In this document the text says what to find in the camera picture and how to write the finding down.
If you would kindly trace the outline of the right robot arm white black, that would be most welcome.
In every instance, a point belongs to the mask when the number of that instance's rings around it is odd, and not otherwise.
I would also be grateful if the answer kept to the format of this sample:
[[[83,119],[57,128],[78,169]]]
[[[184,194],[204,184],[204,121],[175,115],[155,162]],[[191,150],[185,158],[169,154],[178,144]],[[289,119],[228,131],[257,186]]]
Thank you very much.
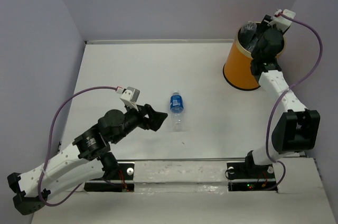
[[[295,21],[294,17],[294,12],[278,10],[274,16],[266,15],[256,30],[258,42],[251,53],[251,74],[275,104],[264,146],[250,151],[245,158],[243,171],[250,178],[286,155],[315,146],[320,114],[308,109],[296,97],[292,91],[296,85],[288,85],[277,61],[285,46],[284,34]]]

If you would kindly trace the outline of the blue label bottle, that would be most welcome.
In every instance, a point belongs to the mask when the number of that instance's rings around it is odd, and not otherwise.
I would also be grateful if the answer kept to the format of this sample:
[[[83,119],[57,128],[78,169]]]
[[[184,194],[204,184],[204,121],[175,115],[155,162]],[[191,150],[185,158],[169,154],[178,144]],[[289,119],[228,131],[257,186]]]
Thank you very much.
[[[173,131],[183,130],[184,104],[179,91],[175,90],[170,96],[170,115]]]

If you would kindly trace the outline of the clear bottle white cap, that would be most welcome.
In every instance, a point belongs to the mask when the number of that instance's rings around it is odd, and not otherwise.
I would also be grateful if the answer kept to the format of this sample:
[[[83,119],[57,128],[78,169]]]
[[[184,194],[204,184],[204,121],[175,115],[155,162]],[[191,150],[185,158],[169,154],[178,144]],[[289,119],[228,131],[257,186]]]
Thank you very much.
[[[252,38],[256,33],[256,29],[257,23],[253,21],[248,21],[241,27],[238,33],[238,41],[243,48],[246,48],[248,44],[251,42]]]

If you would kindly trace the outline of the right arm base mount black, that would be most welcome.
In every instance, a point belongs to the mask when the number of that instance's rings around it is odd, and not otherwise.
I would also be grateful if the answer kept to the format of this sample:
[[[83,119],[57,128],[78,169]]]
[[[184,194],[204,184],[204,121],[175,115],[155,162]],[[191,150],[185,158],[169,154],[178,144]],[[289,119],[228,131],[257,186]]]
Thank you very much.
[[[229,192],[277,191],[277,180],[272,165],[249,169],[244,162],[230,162],[227,163],[224,175],[228,180]]]

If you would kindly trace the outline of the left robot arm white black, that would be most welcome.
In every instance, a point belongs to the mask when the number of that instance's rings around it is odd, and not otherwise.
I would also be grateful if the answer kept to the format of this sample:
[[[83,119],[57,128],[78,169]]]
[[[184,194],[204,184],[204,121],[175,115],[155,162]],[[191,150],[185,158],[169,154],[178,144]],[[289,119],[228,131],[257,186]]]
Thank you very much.
[[[15,209],[24,216],[29,215],[64,190],[77,188],[92,179],[111,180],[120,167],[110,145],[117,144],[137,127],[156,132],[168,117],[149,104],[126,110],[106,112],[95,125],[41,166],[22,174],[10,174],[7,181],[15,193]]]

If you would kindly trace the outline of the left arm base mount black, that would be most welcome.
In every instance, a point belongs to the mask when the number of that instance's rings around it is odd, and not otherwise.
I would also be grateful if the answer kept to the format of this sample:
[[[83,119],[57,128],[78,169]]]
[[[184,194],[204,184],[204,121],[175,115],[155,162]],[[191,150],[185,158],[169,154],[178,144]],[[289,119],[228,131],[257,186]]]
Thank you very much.
[[[84,184],[86,192],[134,192],[135,162],[118,162],[119,171],[112,179],[93,179]]]

